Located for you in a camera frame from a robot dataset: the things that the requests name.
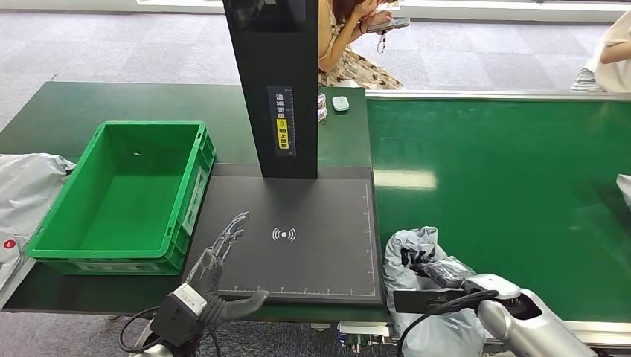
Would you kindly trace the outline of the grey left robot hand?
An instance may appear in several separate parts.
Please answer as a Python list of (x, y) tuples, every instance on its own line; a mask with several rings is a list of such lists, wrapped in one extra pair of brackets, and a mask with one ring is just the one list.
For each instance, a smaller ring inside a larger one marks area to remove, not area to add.
[(237, 238), (243, 233), (240, 226), (248, 217), (248, 211), (237, 214), (215, 242), (202, 251), (185, 279), (185, 282), (207, 302), (199, 319), (209, 329), (256, 312), (269, 297), (267, 291), (260, 290), (247, 299), (226, 301), (218, 293), (226, 257)]

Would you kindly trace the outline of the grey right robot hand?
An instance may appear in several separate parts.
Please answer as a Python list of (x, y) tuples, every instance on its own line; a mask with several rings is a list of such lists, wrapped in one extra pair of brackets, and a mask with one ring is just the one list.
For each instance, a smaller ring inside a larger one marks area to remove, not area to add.
[(410, 266), (410, 269), (416, 275), (434, 281), (441, 288), (460, 288), (467, 278), (476, 275), (475, 271), (454, 256), (415, 263)]

